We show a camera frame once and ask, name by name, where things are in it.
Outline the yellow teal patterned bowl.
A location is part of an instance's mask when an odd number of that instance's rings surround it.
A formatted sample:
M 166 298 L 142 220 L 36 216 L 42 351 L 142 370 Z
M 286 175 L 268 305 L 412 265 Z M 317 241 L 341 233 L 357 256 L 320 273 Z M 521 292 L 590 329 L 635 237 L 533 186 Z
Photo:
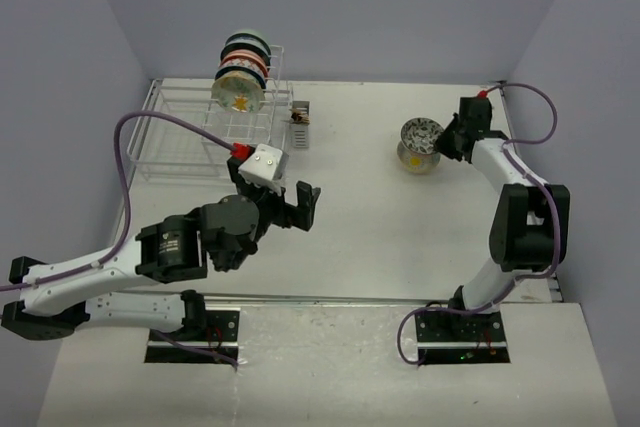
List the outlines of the yellow teal patterned bowl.
M 401 165 L 410 173 L 424 175 L 433 171 L 440 163 L 439 153 L 422 154 L 410 150 L 402 141 L 398 142 L 396 154 Z

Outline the pink leaf patterned bowl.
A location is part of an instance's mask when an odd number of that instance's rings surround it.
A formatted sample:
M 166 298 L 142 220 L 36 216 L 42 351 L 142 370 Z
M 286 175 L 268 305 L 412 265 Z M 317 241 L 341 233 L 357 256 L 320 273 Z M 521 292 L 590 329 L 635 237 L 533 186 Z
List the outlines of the pink leaf patterned bowl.
M 416 117 L 404 123 L 400 131 L 400 139 L 404 146 L 412 152 L 422 155 L 433 155 L 437 152 L 436 142 L 444 132 L 444 128 L 436 121 Z

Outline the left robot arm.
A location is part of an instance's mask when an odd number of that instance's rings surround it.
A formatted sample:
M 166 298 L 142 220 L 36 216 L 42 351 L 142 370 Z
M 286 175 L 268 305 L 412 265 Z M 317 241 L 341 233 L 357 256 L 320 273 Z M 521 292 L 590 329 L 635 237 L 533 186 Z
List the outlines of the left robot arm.
M 270 227 L 309 231 L 321 193 L 300 181 L 296 204 L 287 203 L 280 163 L 265 154 L 230 158 L 227 168 L 234 194 L 147 226 L 114 253 L 55 264 L 14 259 L 9 280 L 20 297 L 4 305 L 2 328 L 30 341 L 62 339 L 92 327 L 201 337 L 208 326 L 202 294 L 143 294 L 141 288 L 239 269 Z

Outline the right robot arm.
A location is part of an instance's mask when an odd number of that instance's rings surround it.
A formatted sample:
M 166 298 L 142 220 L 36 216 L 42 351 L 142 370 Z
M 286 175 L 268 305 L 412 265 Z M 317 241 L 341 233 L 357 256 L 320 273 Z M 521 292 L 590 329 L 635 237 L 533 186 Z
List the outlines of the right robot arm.
M 485 94 L 463 97 L 459 111 L 436 141 L 445 157 L 465 161 L 489 181 L 498 203 L 489 233 L 489 259 L 450 298 L 448 332 L 467 340 L 524 280 L 547 278 L 563 261 L 568 240 L 570 192 L 534 173 L 517 155 L 515 141 L 491 128 Z

